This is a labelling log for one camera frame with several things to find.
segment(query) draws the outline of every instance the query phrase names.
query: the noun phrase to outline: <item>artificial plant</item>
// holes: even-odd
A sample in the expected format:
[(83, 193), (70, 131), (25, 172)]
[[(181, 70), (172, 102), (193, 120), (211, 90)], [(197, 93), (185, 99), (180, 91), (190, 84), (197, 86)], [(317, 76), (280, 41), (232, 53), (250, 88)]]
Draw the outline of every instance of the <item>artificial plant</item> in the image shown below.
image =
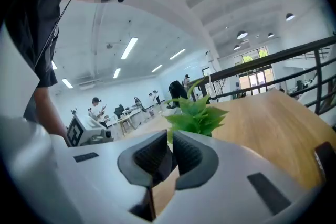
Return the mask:
[(201, 82), (202, 80), (199, 80), (190, 87), (187, 93), (187, 99), (179, 97), (178, 99), (172, 99), (165, 102), (178, 102), (182, 111), (182, 114), (165, 117), (172, 124), (172, 128), (167, 134), (167, 138), (170, 143), (173, 143), (174, 130), (188, 131), (212, 137), (211, 132), (217, 127), (223, 125), (221, 124), (221, 121), (225, 117), (224, 114), (228, 111), (211, 106), (207, 107), (206, 102), (210, 98), (209, 94), (196, 102), (189, 101), (194, 88)]

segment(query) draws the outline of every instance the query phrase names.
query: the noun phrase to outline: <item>black railing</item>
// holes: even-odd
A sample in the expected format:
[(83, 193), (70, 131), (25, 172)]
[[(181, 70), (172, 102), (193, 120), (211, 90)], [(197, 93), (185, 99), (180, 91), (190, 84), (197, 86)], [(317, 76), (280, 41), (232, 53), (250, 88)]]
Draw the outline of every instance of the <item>black railing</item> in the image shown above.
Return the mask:
[[(232, 92), (218, 94), (215, 97), (211, 97), (210, 100), (216, 100), (216, 99), (221, 98), (221, 97), (227, 97), (227, 96), (231, 96), (231, 95), (235, 95), (235, 94), (240, 94), (240, 93), (252, 91), (252, 90), (255, 90), (255, 89), (258, 89), (258, 91), (260, 92), (260, 88), (263, 88), (263, 87), (265, 87), (266, 91), (268, 91), (267, 87), (270, 86), (270, 85), (275, 85), (275, 84), (281, 83), (283, 81), (290, 80), (290, 79), (293, 79), (295, 77), (298, 77), (298, 76), (301, 76), (303, 74), (306, 74), (306, 73), (309, 73), (311, 71), (316, 70), (317, 84), (315, 84), (313, 86), (310, 86), (310, 87), (307, 87), (307, 88), (304, 88), (302, 90), (298, 90), (296, 92), (293, 92), (293, 93), (289, 94), (289, 96), (295, 97), (295, 96), (298, 96), (300, 94), (303, 94), (305, 92), (308, 92), (308, 91), (311, 91), (311, 90), (317, 88), (316, 100), (306, 104), (305, 106), (309, 107), (309, 106), (312, 106), (312, 105), (316, 105), (315, 113), (317, 115), (323, 114), (323, 113), (329, 111), (330, 109), (332, 109), (333, 107), (336, 106), (336, 104), (331, 104), (328, 107), (324, 106), (321, 109), (321, 102), (322, 101), (325, 101), (327, 99), (332, 100), (336, 95), (336, 90), (335, 90), (336, 82), (334, 82), (334, 80), (336, 80), (336, 75), (333, 75), (333, 76), (331, 76), (331, 77), (329, 77), (325, 80), (322, 80), (322, 69), (321, 68), (335, 62), (336, 58), (333, 58), (333, 59), (330, 59), (326, 62), (321, 63), (319, 50), (323, 51), (322, 49), (324, 47), (327, 47), (327, 46), (330, 46), (330, 45), (333, 45), (333, 44), (336, 44), (336, 36), (331, 36), (331, 37), (321, 39), (321, 40), (317, 40), (317, 41), (314, 41), (314, 42), (311, 42), (311, 43), (308, 43), (308, 44), (305, 44), (305, 45), (301, 45), (301, 46), (297, 46), (297, 47), (290, 48), (290, 49), (287, 49), (287, 50), (283, 50), (283, 51), (280, 51), (276, 54), (265, 56), (265, 57), (262, 57), (262, 58), (259, 58), (259, 59), (256, 59), (256, 60), (253, 60), (253, 61), (250, 61), (250, 62), (243, 63), (241, 65), (237, 65), (237, 66), (234, 66), (234, 67), (216, 72), (214, 74), (211, 74), (210, 75), (211, 82), (215, 82), (215, 81), (218, 81), (220, 79), (226, 79), (226, 78), (229, 78), (229, 77), (232, 77), (232, 76), (235, 76), (235, 75), (242, 74), (244, 72), (248, 72), (250, 70), (258, 69), (258, 68), (261, 68), (261, 67), (264, 67), (264, 66), (271, 65), (273, 63), (277, 63), (277, 62), (280, 62), (280, 61), (291, 59), (291, 58), (296, 57), (296, 56), (301, 56), (301, 55), (304, 55), (304, 54), (308, 54), (311, 51), (313, 52), (312, 55), (314, 55), (314, 58), (316, 60), (316, 65), (314, 67), (307, 68), (304, 71), (297, 72), (297, 73), (291, 74), (289, 76), (286, 76), (286, 77), (283, 77), (283, 78), (280, 78), (280, 79), (276, 79), (276, 80), (273, 80), (273, 81), (270, 81), (270, 82), (267, 82), (267, 83), (259, 84), (259, 85), (256, 85), (256, 86), (253, 86), (253, 87), (250, 87), (250, 88), (245, 88), (245, 89), (240, 89), (240, 90), (236, 90), (236, 91), (232, 91)], [(192, 84), (194, 84), (198, 80), (199, 79), (190, 82), (188, 84), (188, 86), (191, 86)], [(206, 88), (205, 88), (205, 85), (207, 83), (209, 83), (209, 76), (203, 78), (203, 81), (199, 84), (199, 88), (200, 88), (203, 96), (207, 95), (207, 91), (206, 91)], [(329, 83), (331, 85), (331, 87), (330, 87), (331, 91), (328, 92), (327, 95), (321, 96), (322, 95), (322, 85), (325, 84), (325, 83)], [(194, 93), (192, 93), (192, 97), (193, 97), (193, 100), (196, 101)]]
[[(329, 51), (330, 51), (330, 48), (319, 49), (320, 58), (322, 58), (322, 59), (326, 58)], [(315, 58), (315, 54), (313, 52), (309, 52), (309, 53), (306, 53), (306, 54), (301, 54), (299, 56), (292, 57), (291, 59), (292, 60), (296, 60), (296, 59), (307, 60), (307, 59), (314, 59), (314, 58)]]

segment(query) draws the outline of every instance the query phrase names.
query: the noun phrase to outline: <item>white shirt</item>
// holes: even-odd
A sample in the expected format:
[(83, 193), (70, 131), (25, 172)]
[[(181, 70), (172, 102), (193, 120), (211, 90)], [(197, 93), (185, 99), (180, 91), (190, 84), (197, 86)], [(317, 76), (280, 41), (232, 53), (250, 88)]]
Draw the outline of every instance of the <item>white shirt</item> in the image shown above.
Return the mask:
[(187, 84), (189, 83), (189, 78), (184, 78), (183, 79), (183, 86), (186, 88), (187, 87)]
[(151, 102), (152, 102), (154, 105), (156, 105), (154, 95), (152, 94), (151, 96), (149, 96), (149, 98), (151, 99)]
[(98, 117), (98, 114), (100, 113), (100, 111), (101, 111), (100, 105), (92, 106), (92, 108), (91, 108), (91, 113), (92, 113), (93, 116), (97, 117), (96, 121), (98, 121), (98, 122), (104, 121), (102, 115)]

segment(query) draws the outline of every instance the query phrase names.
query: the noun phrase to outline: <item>wooden tabletop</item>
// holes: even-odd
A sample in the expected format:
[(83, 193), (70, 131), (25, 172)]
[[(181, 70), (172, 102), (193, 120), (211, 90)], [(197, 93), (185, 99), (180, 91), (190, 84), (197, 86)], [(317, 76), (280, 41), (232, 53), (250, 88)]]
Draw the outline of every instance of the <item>wooden tabletop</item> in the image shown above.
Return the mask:
[[(284, 170), (304, 188), (322, 183), (314, 158), (314, 148), (329, 141), (336, 148), (336, 133), (316, 114), (278, 90), (210, 104), (229, 111), (224, 125), (213, 131), (213, 137), (257, 152)], [(170, 127), (163, 117), (147, 123), (139, 132)], [(176, 169), (169, 178), (153, 189), (159, 214), (174, 194)]]

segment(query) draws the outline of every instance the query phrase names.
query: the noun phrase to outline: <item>tree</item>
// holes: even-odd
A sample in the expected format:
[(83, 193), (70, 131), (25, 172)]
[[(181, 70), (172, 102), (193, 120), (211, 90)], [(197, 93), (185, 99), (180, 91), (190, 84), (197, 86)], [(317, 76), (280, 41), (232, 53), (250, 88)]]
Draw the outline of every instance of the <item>tree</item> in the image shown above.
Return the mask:
[(260, 50), (259, 51), (259, 56), (262, 58), (262, 57), (265, 57), (265, 56), (268, 56), (267, 54), (267, 51), (266, 50)]
[(243, 56), (243, 60), (244, 60), (244, 62), (251, 62), (251, 61), (253, 61), (253, 59), (252, 59), (252, 57), (250, 55)]

